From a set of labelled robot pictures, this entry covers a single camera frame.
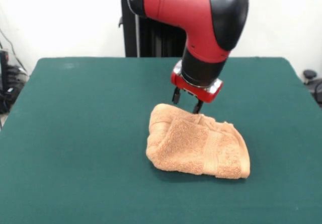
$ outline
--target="orange towel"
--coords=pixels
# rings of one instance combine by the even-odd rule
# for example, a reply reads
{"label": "orange towel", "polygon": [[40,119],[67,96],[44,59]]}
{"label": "orange towel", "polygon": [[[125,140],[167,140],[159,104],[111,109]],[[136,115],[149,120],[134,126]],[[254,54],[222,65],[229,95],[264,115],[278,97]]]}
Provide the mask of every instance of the orange towel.
{"label": "orange towel", "polygon": [[146,155],[158,169],[226,179],[250,175],[245,141],[230,123],[159,104],[149,133]]}

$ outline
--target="white wall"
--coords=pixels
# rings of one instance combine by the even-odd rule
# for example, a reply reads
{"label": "white wall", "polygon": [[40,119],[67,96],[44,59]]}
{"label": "white wall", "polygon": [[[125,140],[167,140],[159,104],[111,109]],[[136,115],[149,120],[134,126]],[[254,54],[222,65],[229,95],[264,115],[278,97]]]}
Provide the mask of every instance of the white wall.
{"label": "white wall", "polygon": [[[0,27],[29,71],[42,57],[124,56],[120,17],[120,0],[0,0]],[[283,56],[299,75],[322,74],[322,0],[250,0],[231,55]]]}

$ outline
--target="fabric surface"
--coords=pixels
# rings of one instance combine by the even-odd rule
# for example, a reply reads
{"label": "fabric surface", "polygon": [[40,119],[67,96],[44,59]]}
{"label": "fabric surface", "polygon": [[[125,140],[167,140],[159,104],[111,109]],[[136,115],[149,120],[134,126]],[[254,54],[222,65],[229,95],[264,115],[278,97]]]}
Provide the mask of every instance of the fabric surface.
{"label": "fabric surface", "polygon": [[229,59],[201,111],[234,123],[249,178],[151,164],[149,117],[171,103],[177,60],[40,60],[0,132],[0,223],[322,223],[322,113],[284,59]]}
{"label": "fabric surface", "polygon": [[223,179],[250,175],[246,143],[231,123],[158,104],[149,134],[146,155],[158,169]]}

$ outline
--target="green tablecloth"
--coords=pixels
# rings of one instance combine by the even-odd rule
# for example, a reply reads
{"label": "green tablecloth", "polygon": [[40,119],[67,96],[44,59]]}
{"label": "green tablecloth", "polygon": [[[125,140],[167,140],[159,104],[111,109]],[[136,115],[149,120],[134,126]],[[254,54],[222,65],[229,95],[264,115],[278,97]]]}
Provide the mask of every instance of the green tablecloth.
{"label": "green tablecloth", "polygon": [[149,115],[177,60],[40,60],[0,133],[0,223],[322,223],[322,113],[284,59],[231,58],[202,109],[243,135],[248,179],[152,166]]}

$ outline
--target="towel fold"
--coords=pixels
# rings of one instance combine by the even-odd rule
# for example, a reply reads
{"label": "towel fold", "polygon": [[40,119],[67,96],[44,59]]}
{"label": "towel fold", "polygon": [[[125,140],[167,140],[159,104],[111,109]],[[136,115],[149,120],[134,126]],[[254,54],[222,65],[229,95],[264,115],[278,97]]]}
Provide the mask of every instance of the towel fold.
{"label": "towel fold", "polygon": [[250,175],[243,137],[230,123],[159,104],[150,117],[146,155],[164,171],[239,179]]}

